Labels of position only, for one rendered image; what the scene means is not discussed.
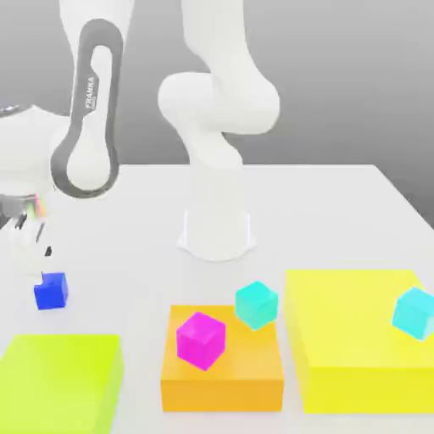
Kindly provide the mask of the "small blue cube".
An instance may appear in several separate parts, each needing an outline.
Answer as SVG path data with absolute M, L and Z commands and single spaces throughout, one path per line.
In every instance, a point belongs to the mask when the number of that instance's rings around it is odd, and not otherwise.
M 34 294 L 39 310 L 64 308 L 69 294 L 65 273 L 42 273 L 42 282 L 34 285 Z

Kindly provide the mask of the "large lime box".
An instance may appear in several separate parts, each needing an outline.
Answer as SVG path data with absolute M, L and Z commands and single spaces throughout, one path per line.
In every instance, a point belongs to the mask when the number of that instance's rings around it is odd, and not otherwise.
M 0 357 L 0 434 L 110 434 L 124 375 L 113 334 L 19 334 Z

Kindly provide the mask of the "large yellow box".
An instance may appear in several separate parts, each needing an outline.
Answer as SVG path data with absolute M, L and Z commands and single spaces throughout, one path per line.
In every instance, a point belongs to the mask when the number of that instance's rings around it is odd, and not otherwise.
M 434 414 L 434 333 L 392 325 L 411 270 L 288 270 L 285 319 L 307 414 Z

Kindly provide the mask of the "large orange box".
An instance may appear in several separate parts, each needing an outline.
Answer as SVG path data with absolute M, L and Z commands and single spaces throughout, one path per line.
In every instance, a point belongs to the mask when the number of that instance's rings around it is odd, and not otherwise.
M 208 370 L 176 354 L 175 331 L 195 312 L 226 324 L 226 350 Z M 253 331 L 232 305 L 173 305 L 160 376 L 164 412 L 279 412 L 284 374 L 275 324 Z

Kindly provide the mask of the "small cyan cube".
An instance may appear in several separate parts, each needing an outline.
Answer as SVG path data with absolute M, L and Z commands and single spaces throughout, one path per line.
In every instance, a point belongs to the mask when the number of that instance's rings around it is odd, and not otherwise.
M 434 295 L 411 287 L 395 304 L 392 325 L 418 341 L 434 333 Z
M 236 292 L 235 315 L 253 331 L 273 322 L 278 313 L 278 294 L 255 281 Z

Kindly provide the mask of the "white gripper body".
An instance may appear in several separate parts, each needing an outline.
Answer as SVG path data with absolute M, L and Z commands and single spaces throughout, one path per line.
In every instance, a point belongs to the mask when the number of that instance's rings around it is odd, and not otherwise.
M 13 257 L 26 275 L 41 275 L 49 268 L 53 243 L 44 219 L 18 217 L 12 222 L 9 240 Z

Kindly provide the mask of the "small magenta cube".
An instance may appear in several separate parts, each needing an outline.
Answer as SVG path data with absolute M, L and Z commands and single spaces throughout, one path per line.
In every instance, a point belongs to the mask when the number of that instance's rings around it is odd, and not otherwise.
M 225 323 L 199 311 L 176 330 L 177 356 L 200 370 L 208 370 L 225 346 Z

